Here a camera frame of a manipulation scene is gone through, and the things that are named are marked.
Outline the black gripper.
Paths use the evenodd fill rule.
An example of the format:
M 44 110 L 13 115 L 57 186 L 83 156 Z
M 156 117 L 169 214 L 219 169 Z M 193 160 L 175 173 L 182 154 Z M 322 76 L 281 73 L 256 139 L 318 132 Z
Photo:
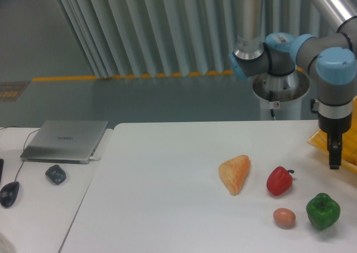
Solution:
M 330 169 L 339 169 L 342 155 L 342 134 L 351 128 L 351 115 L 331 119 L 318 114 L 319 128 L 327 133 L 327 151 Z

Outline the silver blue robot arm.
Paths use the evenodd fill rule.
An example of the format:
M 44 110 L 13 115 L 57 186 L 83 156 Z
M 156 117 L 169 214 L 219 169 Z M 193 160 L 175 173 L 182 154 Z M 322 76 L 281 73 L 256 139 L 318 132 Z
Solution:
M 299 99 L 317 84 L 310 110 L 327 135 L 331 169 L 339 169 L 342 135 L 351 128 L 356 83 L 356 7 L 350 0 L 310 0 L 334 34 L 318 38 L 275 32 L 262 38 L 263 0 L 235 0 L 242 18 L 237 42 L 229 54 L 239 78 L 255 76 L 254 92 L 273 104 Z

